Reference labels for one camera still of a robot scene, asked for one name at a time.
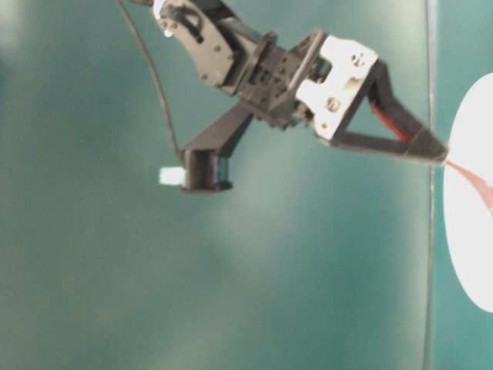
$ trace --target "teal wall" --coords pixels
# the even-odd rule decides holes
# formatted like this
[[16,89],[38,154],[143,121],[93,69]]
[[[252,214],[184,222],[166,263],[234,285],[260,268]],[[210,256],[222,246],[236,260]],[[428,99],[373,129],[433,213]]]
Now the teal wall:
[[[493,72],[493,3],[443,0],[438,14],[436,130],[446,139],[466,92]],[[493,314],[476,307],[456,278],[444,230],[443,171],[438,172],[436,185],[432,368],[489,370],[493,368]]]
[[[376,49],[397,95],[428,121],[424,2],[228,4],[286,47],[320,26]],[[144,8],[131,10],[184,143],[234,100],[199,81]],[[454,52],[446,68],[466,73]],[[356,121],[383,132],[367,106]],[[0,368],[422,368],[427,167],[260,122],[233,158],[233,191],[160,187],[158,169],[176,164],[113,2],[0,0]],[[441,285],[461,293],[439,248],[435,363],[453,368],[443,353],[458,303],[441,314]]]

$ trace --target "white disc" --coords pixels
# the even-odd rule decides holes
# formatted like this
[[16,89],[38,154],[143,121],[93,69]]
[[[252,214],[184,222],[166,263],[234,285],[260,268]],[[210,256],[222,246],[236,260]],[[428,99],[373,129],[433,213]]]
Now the white disc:
[[[448,159],[493,184],[493,74],[468,91],[455,117]],[[457,170],[444,174],[448,248],[462,287],[483,310],[493,312],[493,216]]]

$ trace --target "black cable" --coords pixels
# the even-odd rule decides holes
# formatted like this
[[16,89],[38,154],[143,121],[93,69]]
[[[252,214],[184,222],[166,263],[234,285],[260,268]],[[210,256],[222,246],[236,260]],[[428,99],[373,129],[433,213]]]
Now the black cable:
[[137,5],[149,6],[151,8],[154,5],[154,0],[129,0],[129,1]]
[[173,143],[173,149],[175,150],[176,157],[180,162],[182,162],[182,156],[180,155],[179,152],[179,147],[178,147],[178,142],[176,141],[176,136],[175,136],[175,130],[173,128],[173,121],[171,119],[171,111],[169,109],[168,101],[166,100],[166,96],[164,94],[163,90],[163,85],[161,84],[161,81],[159,80],[159,76],[157,73],[157,68],[154,64],[153,58],[149,53],[149,50],[146,47],[146,44],[142,38],[142,36],[139,33],[139,30],[137,29],[135,23],[132,20],[132,17],[130,16],[129,12],[126,10],[126,7],[124,6],[122,0],[116,0],[116,4],[118,5],[120,11],[122,12],[123,16],[125,17],[125,20],[130,28],[130,32],[135,36],[137,44],[139,45],[140,49],[142,50],[144,56],[147,59],[147,64],[149,65],[149,70],[151,72],[151,76],[153,77],[154,85],[156,85],[157,93],[159,95],[159,101],[161,102],[161,107],[164,110],[165,117],[166,117],[166,126],[168,128],[168,133],[171,138],[171,141]]

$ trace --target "black plastic part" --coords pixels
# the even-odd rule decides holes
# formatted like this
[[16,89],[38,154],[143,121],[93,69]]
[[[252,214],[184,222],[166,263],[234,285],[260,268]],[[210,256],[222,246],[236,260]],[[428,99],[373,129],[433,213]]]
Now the black plastic part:
[[233,187],[228,159],[252,118],[240,101],[180,150],[186,170],[183,192],[216,193]]
[[371,77],[373,84],[368,92],[368,99],[371,102],[375,101],[380,111],[391,118],[400,130],[409,136],[416,135],[423,125],[394,97],[387,65],[377,60],[371,71]]
[[235,50],[235,64],[220,87],[225,93],[236,94],[252,76],[264,50],[276,43],[276,34],[259,35],[238,18],[226,18],[220,23],[226,39]]
[[402,141],[345,132],[339,140],[330,142],[335,147],[348,150],[376,152],[390,156],[404,156],[407,144]]
[[445,148],[429,129],[423,128],[414,135],[407,148],[406,155],[421,159],[432,159],[444,162],[448,149]]
[[256,116],[282,130],[297,123],[293,117],[298,106],[296,91],[318,72],[314,67],[326,37],[327,33],[317,30],[289,51],[275,45],[265,48],[240,86],[241,98]]

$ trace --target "white servo bracket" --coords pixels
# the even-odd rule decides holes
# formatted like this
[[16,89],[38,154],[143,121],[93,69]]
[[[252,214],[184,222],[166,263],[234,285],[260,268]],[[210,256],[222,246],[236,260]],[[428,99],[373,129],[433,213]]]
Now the white servo bracket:
[[359,42],[330,35],[320,48],[320,57],[331,64],[327,78],[321,83],[305,79],[296,98],[314,114],[315,133],[330,141],[378,55]]

